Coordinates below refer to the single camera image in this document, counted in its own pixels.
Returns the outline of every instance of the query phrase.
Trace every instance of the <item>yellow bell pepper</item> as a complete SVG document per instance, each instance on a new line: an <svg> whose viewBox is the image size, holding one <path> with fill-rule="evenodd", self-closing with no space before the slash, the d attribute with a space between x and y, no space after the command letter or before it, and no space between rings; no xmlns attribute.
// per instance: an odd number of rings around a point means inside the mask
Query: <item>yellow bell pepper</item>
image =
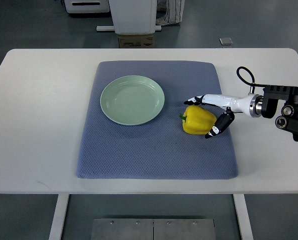
<svg viewBox="0 0 298 240"><path fill-rule="evenodd" d="M196 105L188 106L184 114L180 114L180 118L182 119L183 130L187 134L193 135L209 133L217 120L211 112Z"/></svg>

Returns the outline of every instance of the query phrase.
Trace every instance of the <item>table leg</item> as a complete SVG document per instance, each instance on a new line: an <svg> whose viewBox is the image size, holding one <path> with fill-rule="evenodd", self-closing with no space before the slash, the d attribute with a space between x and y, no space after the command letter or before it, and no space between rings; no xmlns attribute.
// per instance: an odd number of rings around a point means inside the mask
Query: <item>table leg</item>
<svg viewBox="0 0 298 240"><path fill-rule="evenodd" d="M254 240L244 194L233 195L242 240Z"/></svg>
<svg viewBox="0 0 298 240"><path fill-rule="evenodd" d="M60 193L55 206L49 240L61 240L66 217L69 194Z"/></svg>

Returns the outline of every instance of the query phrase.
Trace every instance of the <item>black cable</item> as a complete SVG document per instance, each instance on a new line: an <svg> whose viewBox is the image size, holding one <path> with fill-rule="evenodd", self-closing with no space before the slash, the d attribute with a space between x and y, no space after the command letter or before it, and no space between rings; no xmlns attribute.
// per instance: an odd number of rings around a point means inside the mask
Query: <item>black cable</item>
<svg viewBox="0 0 298 240"><path fill-rule="evenodd" d="M251 82L251 83L250 83L250 82L247 82L247 81L240 75L239 71L240 71L241 69L247 71L247 73L250 74L251 79L252 79L252 82ZM238 78L240 78L240 80L241 80L244 84L247 84L247 85L249 85L249 86L251 86L251 87L261 87L261 88L264 88L265 86L267 86L267 85L265 85L265 84L256 84L256 83L255 83L255 77L254 77L253 73L252 73L248 68L246 68L245 66L240 66L240 67L237 68L237 75L238 75Z"/></svg>

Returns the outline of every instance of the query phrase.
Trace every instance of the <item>pepper stem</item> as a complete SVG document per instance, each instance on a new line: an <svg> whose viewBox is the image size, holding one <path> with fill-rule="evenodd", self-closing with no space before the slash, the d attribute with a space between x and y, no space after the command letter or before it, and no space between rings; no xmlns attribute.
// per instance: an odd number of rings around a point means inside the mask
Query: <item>pepper stem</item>
<svg viewBox="0 0 298 240"><path fill-rule="evenodd" d="M179 118L181 118L182 120L184 120L184 122L186 122L187 116L183 116L182 114L180 114Z"/></svg>

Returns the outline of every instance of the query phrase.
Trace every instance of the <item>white machine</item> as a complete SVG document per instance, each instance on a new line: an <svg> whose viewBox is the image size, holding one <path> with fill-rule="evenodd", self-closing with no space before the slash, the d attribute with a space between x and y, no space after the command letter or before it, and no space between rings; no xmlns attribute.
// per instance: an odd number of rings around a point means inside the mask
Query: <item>white machine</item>
<svg viewBox="0 0 298 240"><path fill-rule="evenodd" d="M69 14L97 14L110 11L108 0L63 0Z"/></svg>

